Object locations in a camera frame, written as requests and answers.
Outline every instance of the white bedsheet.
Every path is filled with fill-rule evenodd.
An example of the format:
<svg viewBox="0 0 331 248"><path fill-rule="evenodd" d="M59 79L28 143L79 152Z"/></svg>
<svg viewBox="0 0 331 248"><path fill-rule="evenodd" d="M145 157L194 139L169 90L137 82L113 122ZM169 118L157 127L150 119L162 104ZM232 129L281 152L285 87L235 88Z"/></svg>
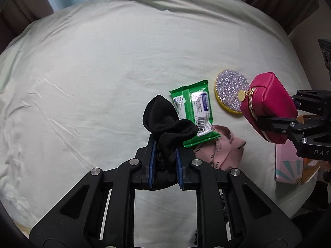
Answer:
<svg viewBox="0 0 331 248"><path fill-rule="evenodd" d="M214 123L245 139L240 164L288 216L305 185L274 180L274 145L213 95L223 69L273 71L290 94L309 83L287 35L238 0L92 0L31 24L0 56L0 199L32 227L91 168L116 168L147 144L146 104L208 79ZM190 247L195 192L138 191L135 245Z"/></svg>

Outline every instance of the teal stripe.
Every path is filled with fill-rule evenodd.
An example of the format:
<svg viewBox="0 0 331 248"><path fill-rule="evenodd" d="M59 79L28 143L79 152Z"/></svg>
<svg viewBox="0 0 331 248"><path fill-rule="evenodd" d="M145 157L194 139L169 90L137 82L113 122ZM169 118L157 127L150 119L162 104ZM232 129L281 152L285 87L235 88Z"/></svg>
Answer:
<svg viewBox="0 0 331 248"><path fill-rule="evenodd" d="M294 172L292 170L291 164L289 161L283 161L285 167L287 168L287 170L289 171L289 173L292 175L292 177L294 178Z"/></svg>
<svg viewBox="0 0 331 248"><path fill-rule="evenodd" d="M290 179L289 177L287 177L284 173L282 173L279 169L275 170L276 175L279 175L280 177L283 177L284 179L286 179L287 181L293 182L292 179Z"/></svg>
<svg viewBox="0 0 331 248"><path fill-rule="evenodd" d="M297 160L297 175L300 175L301 160Z"/></svg>

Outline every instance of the green plastic packet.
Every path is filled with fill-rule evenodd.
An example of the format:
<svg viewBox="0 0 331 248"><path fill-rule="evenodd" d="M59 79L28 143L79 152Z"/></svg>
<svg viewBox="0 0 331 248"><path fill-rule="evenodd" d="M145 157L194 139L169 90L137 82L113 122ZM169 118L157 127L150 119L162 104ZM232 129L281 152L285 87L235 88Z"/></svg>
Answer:
<svg viewBox="0 0 331 248"><path fill-rule="evenodd" d="M179 119L189 119L199 128L196 136L183 142L185 147L219 137L219 134L211 129L212 113L207 80L177 88L170 91L170 94Z"/></svg>

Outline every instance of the pink pouch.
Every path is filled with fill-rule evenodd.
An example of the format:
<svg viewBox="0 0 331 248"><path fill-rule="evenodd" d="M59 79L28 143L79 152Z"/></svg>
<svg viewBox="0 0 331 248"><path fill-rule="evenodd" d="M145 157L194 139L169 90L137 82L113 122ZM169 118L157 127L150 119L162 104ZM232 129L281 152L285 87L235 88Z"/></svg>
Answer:
<svg viewBox="0 0 331 248"><path fill-rule="evenodd" d="M237 168L244 153L246 142L225 126L212 126L213 131L219 133L219 137L199 144L195 149L195 156L212 164L215 169L228 170Z"/></svg>
<svg viewBox="0 0 331 248"><path fill-rule="evenodd" d="M267 141L284 144L286 135L261 131L256 126L259 117L297 118L297 108L291 96L273 72L257 75L252 81L241 111L248 122Z"/></svg>

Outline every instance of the barcode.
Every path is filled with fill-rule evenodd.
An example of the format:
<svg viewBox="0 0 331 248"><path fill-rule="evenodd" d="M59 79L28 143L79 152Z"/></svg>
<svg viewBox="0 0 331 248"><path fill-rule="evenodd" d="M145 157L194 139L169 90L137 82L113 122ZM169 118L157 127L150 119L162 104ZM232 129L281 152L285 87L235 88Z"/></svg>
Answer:
<svg viewBox="0 0 331 248"><path fill-rule="evenodd" d="M197 123L196 125L199 128L198 134L207 131L206 126L205 126L205 120L206 120L205 117L196 117L195 118L195 121Z"/></svg>

